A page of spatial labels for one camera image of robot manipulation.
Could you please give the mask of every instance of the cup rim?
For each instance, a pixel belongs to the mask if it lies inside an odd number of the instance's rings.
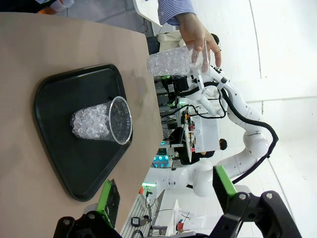
[[[124,101],[124,103],[125,103],[125,105],[126,105],[126,107],[127,107],[127,109],[128,109],[128,112],[129,112],[130,124],[131,124],[129,136],[128,136],[128,138],[127,138],[125,141],[123,141],[123,142],[118,141],[118,139],[116,138],[116,136],[113,134],[112,125],[111,125],[111,109],[112,109],[113,103],[114,103],[116,100],[118,100],[118,99],[121,99],[121,100]],[[111,131],[111,133],[112,133],[112,135],[113,135],[115,141],[116,141],[118,144],[124,145],[124,144],[126,144],[126,143],[130,140],[130,137],[131,137],[131,134],[132,134],[132,117],[131,117],[131,111],[130,111],[130,108],[129,108],[129,105],[128,105],[127,101],[126,101],[123,97],[121,97],[121,96],[115,97],[115,98],[113,99],[113,101],[111,102],[111,104],[110,104],[110,109],[109,109],[109,126],[110,126],[110,131]]]

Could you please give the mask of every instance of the gray floor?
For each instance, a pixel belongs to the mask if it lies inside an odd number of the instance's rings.
[[[153,36],[151,23],[135,12],[133,0],[76,0],[72,7],[57,15],[100,22]]]

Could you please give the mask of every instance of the person in black shirt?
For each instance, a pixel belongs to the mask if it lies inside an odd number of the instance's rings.
[[[184,147],[175,147],[174,151],[178,152],[178,157],[182,165],[191,165],[200,160],[200,158],[210,158],[214,155],[214,151],[206,151],[201,153],[192,152],[192,161],[189,162],[189,158],[187,155],[187,148],[184,142],[185,135],[184,129],[181,127],[176,128],[171,135],[169,136],[170,144],[180,144],[183,143]],[[219,140],[220,150],[225,150],[227,148],[227,141],[225,139]]]

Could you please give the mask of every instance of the green light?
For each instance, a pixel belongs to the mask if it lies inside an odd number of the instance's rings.
[[[155,185],[154,183],[146,183],[146,182],[144,182],[144,183],[142,184],[142,186],[156,187],[156,185]]]

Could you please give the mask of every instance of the blue striped shirt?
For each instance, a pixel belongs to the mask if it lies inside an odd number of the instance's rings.
[[[158,0],[158,19],[161,25],[168,23],[179,26],[176,16],[188,12],[196,14],[191,0]]]

